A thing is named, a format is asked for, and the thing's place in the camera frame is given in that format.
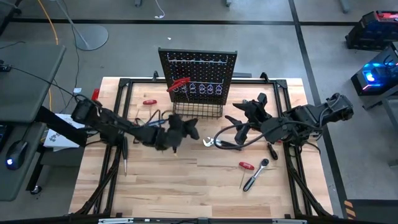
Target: wrench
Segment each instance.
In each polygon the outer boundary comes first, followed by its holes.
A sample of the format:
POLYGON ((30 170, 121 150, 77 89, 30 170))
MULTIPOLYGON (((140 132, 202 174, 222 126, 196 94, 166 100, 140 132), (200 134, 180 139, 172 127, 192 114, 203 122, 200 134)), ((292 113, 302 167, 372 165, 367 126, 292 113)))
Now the wrench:
POLYGON ((253 185, 254 181, 256 180, 257 176, 260 174, 261 170, 267 167, 269 163, 268 159, 263 159, 260 163, 260 168, 257 170, 257 172, 254 174, 254 176, 250 177, 250 179, 246 182, 246 184, 243 187, 243 191, 247 192, 251 186, 253 185))
MULTIPOLYGON (((207 137, 207 139, 210 140, 210 141, 206 142, 206 140, 203 140, 203 144, 206 147, 210 147, 210 146, 214 145, 214 139, 212 139, 211 137, 207 137)), ((227 142, 227 141, 222 141, 222 140, 219 140, 219 139, 216 140, 216 144, 219 145, 219 146, 236 146, 233 143, 230 143, 230 142, 227 142)))

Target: computer mouse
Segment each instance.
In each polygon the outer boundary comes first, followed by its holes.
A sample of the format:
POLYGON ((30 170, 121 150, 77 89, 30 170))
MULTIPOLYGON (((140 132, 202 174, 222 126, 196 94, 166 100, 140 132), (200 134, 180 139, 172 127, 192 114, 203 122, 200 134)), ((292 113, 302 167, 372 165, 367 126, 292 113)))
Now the computer mouse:
POLYGON ((6 154, 6 167, 10 170, 18 170, 24 163, 27 141, 19 140, 10 146, 6 154))

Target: pegboard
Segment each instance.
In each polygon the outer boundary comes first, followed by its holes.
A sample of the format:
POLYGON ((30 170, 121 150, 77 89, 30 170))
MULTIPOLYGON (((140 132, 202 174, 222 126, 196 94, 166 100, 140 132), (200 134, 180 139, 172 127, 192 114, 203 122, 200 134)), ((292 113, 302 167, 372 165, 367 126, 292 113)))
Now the pegboard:
POLYGON ((225 105, 238 52, 159 48, 167 88, 174 80, 190 82, 170 91, 172 102, 225 105))

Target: concrete floor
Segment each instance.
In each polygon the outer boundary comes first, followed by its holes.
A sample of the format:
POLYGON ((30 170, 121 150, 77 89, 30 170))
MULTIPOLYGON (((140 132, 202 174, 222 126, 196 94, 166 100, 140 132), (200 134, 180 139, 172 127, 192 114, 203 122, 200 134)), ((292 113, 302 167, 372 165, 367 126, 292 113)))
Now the concrete floor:
MULTIPOLYGON (((153 19, 160 12, 154 1, 144 0, 135 8, 132 0, 65 0, 74 19, 153 19)), ((393 0, 351 0, 349 14, 341 12, 335 0, 295 0, 300 21, 356 22, 370 11, 398 10, 393 0)), ((43 1, 52 18, 63 18, 53 1, 43 1)), ((230 8, 221 1, 159 0, 166 20, 214 21, 292 21, 288 0, 235 0, 230 8)), ((36 1, 23 1, 22 17, 43 18, 36 1)), ((106 24, 109 40, 92 52, 78 51, 80 74, 77 87, 90 96, 99 88, 102 77, 144 77, 162 69, 157 48, 238 51, 235 72, 258 77, 266 72, 276 78, 302 78, 307 100, 313 103, 307 73, 294 26, 247 25, 150 25, 106 24)), ((77 56, 70 25, 56 24, 60 44, 67 52, 56 76, 58 83, 72 90, 75 84, 77 56)), ((398 199, 398 171, 387 162, 398 158, 395 132, 382 108, 362 109, 362 101, 349 78, 377 52, 348 50, 344 36, 352 27, 302 26, 303 37, 320 98, 335 92, 346 95, 354 104, 355 115, 347 122, 329 124, 338 165, 350 199, 398 199)), ((48 24, 10 23, 1 42, 26 41, 34 44, 55 43, 48 24)), ((60 92, 53 90, 53 109, 64 108, 60 92)), ((341 208, 323 141, 322 162, 336 215, 341 208)), ((68 212, 78 168, 52 167, 40 182, 45 190, 31 196, 21 190, 14 202, 0 203, 0 220, 64 215, 68 212)))

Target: wooden tabletop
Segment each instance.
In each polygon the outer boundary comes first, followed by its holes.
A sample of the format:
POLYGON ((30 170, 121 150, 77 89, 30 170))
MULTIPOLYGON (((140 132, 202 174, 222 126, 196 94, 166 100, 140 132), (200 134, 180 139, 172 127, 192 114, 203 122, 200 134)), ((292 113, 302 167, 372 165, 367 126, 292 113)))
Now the wooden tabletop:
MULTIPOLYGON (((118 83, 119 78, 103 78, 98 100, 104 107, 113 109, 118 83)), ((307 104, 302 80, 291 78, 287 79, 287 83, 292 107, 307 104)), ((166 84, 134 84, 128 119, 132 121, 138 109, 137 117, 143 120, 149 118, 150 110, 152 113, 157 109, 171 110, 172 103, 166 89, 166 84), (151 99, 157 100, 152 109, 142 104, 144 100, 151 99)), ((233 107, 232 103, 240 103, 243 99, 256 99, 259 93, 265 93, 268 97, 266 111, 277 116, 272 86, 259 84, 231 85, 223 115, 227 114, 246 121, 243 111, 233 107)), ((126 91, 123 93, 119 114, 123 110, 125 94, 126 91)), ((229 125, 231 123, 225 118, 199 119, 197 129, 201 139, 198 141, 184 139, 178 149, 178 157, 173 155, 171 149, 160 152, 142 144, 133 144, 133 137, 127 134, 129 140, 127 177, 124 176, 124 165, 121 160, 112 214, 123 212, 124 217, 148 218, 283 218, 286 213, 293 216, 281 144, 274 145, 279 155, 277 161, 271 158, 264 139, 244 148, 241 152, 203 145, 203 138, 213 137, 221 128, 229 125), (248 192, 243 192, 239 189, 239 185, 244 171, 238 167, 238 163, 248 162, 257 170, 263 158, 269 159, 269 165, 261 172, 252 188, 248 192)), ((234 142, 235 134, 236 130, 231 129, 222 134, 220 139, 234 142)), ((246 142, 259 134, 250 131, 246 142)), ((95 137, 89 139, 89 141, 95 140, 98 139, 95 137)), ((101 143, 86 147, 70 212, 81 208, 97 187, 104 152, 105 145, 101 143)), ((302 160, 308 188, 325 210, 331 213, 328 187, 318 151, 312 146, 304 145, 302 160)), ((256 170, 246 171, 243 185, 256 170)), ((302 194, 298 187, 297 195, 300 207, 304 211, 302 194)), ((108 187, 104 191, 102 210, 107 196, 108 187)))

